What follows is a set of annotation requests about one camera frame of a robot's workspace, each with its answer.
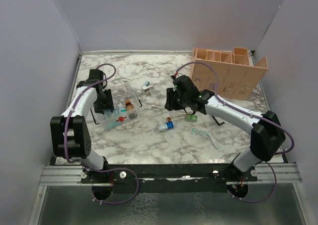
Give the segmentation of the white bottle green label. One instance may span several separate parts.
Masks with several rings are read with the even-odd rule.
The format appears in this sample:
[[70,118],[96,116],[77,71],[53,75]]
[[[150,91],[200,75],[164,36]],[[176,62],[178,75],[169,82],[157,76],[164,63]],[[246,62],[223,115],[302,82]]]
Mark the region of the white bottle green label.
[[123,104],[118,104],[118,115],[121,116],[121,117],[125,117],[127,116],[127,110],[126,110],[126,107],[123,105]]

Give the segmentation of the green medicine box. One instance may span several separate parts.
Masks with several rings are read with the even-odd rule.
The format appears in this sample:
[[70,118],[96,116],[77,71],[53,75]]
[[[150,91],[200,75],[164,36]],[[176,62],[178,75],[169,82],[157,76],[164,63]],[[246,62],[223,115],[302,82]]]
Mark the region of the green medicine box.
[[198,121],[198,117],[197,115],[191,115],[191,114],[186,114],[185,116],[185,121],[187,122],[197,122]]

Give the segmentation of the brown bottle orange cap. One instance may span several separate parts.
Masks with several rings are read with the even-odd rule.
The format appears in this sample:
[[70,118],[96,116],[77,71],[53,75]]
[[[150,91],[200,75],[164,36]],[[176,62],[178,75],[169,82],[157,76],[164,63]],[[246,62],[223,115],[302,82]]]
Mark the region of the brown bottle orange cap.
[[126,106],[126,112],[128,113],[128,116],[130,119],[134,119],[137,117],[137,113],[135,110],[135,106],[131,103],[130,100],[125,101],[125,106]]

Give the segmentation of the clear bandage packet teal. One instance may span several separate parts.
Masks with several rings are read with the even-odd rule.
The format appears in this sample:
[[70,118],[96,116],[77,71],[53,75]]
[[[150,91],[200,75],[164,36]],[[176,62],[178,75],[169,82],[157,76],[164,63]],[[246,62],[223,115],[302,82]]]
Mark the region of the clear bandage packet teal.
[[212,145],[214,146],[215,149],[219,149],[221,147],[221,144],[213,137],[211,132],[202,131],[202,130],[198,130],[196,128],[192,128],[191,133],[194,135],[206,137],[212,143]]

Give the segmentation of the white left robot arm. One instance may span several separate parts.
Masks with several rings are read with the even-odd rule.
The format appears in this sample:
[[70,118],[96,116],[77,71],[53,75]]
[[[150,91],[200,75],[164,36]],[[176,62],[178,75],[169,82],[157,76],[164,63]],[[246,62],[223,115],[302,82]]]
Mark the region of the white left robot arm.
[[92,176],[100,183],[108,180],[109,165],[105,157],[92,149],[86,117],[91,108],[96,114],[114,111],[111,90],[103,86],[106,81],[103,71],[90,70],[88,79],[78,83],[75,98],[66,111],[50,120],[54,156],[62,157],[68,163],[79,162],[93,170]]

